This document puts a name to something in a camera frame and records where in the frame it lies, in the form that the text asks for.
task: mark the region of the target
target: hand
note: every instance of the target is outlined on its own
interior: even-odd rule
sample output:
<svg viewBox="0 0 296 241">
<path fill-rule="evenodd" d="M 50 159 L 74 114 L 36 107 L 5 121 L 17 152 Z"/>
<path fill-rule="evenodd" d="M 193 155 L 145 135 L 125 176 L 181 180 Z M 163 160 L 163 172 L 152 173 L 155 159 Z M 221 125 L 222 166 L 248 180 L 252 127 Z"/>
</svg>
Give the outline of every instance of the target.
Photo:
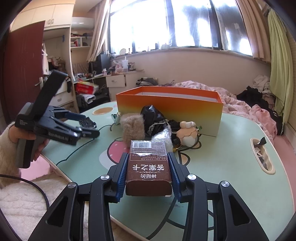
<svg viewBox="0 0 296 241">
<path fill-rule="evenodd" d="M 8 131 L 9 139 L 13 143 L 17 143 L 18 139 L 25 139 L 25 140 L 35 140 L 36 135 L 31 131 L 26 131 L 24 129 L 17 128 L 15 126 L 11 126 Z M 34 154 L 34 161 L 40 156 L 41 151 L 47 146 L 49 143 L 49 139 L 46 139 L 43 143 L 38 146 L 38 150 Z"/>
</svg>

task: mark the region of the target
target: green curtain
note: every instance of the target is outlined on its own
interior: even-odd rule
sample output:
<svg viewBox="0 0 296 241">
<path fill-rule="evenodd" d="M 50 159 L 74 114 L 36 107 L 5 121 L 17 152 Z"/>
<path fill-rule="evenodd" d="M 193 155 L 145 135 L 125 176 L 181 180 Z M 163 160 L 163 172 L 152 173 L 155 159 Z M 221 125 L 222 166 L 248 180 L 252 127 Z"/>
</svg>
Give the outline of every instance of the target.
<svg viewBox="0 0 296 241">
<path fill-rule="evenodd" d="M 293 61 L 287 30 L 274 10 L 268 14 L 271 45 L 270 90 L 276 96 L 274 110 L 287 123 L 293 99 Z"/>
</svg>

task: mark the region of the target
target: white fuzzy sleeve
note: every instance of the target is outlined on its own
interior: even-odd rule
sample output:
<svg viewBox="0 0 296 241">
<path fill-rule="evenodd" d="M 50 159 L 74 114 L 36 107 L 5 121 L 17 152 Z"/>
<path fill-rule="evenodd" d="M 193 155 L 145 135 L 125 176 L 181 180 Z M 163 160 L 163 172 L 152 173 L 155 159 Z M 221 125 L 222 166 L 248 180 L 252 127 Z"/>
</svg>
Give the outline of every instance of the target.
<svg viewBox="0 0 296 241">
<path fill-rule="evenodd" d="M 14 123 L 11 123 L 0 135 L 0 174 L 20 176 L 19 169 L 15 165 L 17 144 L 13 143 L 8 137 L 8 130 Z M 0 178 L 0 188 L 17 181 Z"/>
</svg>

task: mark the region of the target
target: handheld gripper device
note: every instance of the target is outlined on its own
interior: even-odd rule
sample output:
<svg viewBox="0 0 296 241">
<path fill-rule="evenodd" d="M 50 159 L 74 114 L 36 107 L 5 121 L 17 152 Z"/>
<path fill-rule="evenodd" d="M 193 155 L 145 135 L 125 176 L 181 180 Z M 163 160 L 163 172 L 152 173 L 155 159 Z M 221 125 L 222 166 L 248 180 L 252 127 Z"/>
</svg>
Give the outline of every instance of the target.
<svg viewBox="0 0 296 241">
<path fill-rule="evenodd" d="M 174 195 L 188 203 L 182 241 L 207 241 L 208 200 L 213 201 L 214 241 L 268 241 L 251 210 L 227 181 L 208 183 L 168 154 Z M 92 183 L 69 183 L 42 217 L 28 241 L 83 241 L 84 202 L 89 201 L 89 241 L 114 241 L 109 203 L 123 197 L 128 154 Z"/>
<path fill-rule="evenodd" d="M 62 143 L 76 145 L 81 137 L 97 138 L 100 132 L 96 129 L 73 127 L 61 118 L 79 121 L 85 115 L 72 113 L 62 107 L 49 106 L 52 97 L 56 94 L 68 75 L 54 70 L 41 89 L 34 103 L 26 103 L 15 120 L 15 126 L 32 131 L 36 134 L 35 140 L 19 139 L 17 144 L 16 165 L 19 168 L 28 168 L 33 161 L 34 153 L 45 139 L 52 139 Z"/>
</svg>

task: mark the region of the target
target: white wall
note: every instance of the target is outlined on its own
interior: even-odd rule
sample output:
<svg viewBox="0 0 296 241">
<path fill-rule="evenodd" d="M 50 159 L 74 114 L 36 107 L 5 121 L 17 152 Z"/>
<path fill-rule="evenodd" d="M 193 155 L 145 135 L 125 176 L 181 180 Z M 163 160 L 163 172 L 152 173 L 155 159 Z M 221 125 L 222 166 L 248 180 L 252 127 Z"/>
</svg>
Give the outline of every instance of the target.
<svg viewBox="0 0 296 241">
<path fill-rule="evenodd" d="M 146 77 L 159 79 L 160 84 L 196 81 L 210 87 L 223 87 L 239 94 L 259 74 L 270 76 L 270 65 L 239 56 L 205 49 L 171 49 L 127 56 Z"/>
<path fill-rule="evenodd" d="M 45 40 L 44 43 L 48 56 L 62 57 L 62 37 Z"/>
</svg>

